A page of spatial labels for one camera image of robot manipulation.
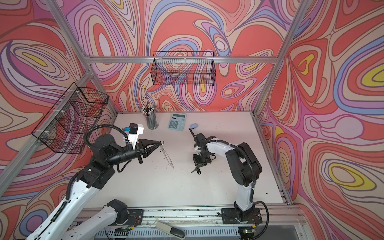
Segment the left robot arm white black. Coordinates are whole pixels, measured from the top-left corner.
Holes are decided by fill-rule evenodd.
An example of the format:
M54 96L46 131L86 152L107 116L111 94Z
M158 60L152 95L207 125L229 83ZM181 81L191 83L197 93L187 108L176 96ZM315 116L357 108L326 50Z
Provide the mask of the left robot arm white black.
M119 146L111 134L99 136L90 143L90 135L98 129L109 128L123 135L125 146ZM95 216L73 230L75 218L88 202L103 189L110 178L123 171L120 164L128 165L137 159L141 164L162 145L160 141L139 139L143 126L130 124L125 132L117 126L104 124L90 128L84 135L85 144L92 151L90 163L70 179L66 196L48 218L27 238L29 240L89 240L109 225L124 226L131 217L128 207L119 200L112 200Z

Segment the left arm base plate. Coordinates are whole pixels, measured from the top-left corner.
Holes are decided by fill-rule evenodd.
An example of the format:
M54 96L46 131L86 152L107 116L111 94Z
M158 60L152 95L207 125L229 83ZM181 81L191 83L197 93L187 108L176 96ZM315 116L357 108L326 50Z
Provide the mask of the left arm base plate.
M140 226L142 224L143 215L143 209L127 209L120 211L117 214L117 218L114 222L114 225L131 227Z

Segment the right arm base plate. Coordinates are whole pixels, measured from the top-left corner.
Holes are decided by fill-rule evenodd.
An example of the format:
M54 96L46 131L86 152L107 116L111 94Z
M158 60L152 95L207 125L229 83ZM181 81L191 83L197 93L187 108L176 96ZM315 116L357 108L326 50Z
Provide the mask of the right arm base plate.
M218 215L222 218L223 224L246 224L259 225L263 222L259 208L250 208L247 211L235 208L222 208Z

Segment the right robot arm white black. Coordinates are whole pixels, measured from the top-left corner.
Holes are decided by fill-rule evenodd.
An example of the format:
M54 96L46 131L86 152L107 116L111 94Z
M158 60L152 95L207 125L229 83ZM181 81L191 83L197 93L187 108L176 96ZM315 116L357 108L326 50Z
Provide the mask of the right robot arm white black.
M195 169L201 174L201 168L210 164L217 156L227 159L233 179L238 184L237 199L234 210L238 220L242 221L255 209L253 202L255 185L263 168L247 143L239 145L219 140L215 136L205 137L202 133L194 134L189 128L195 141L196 153L193 155Z

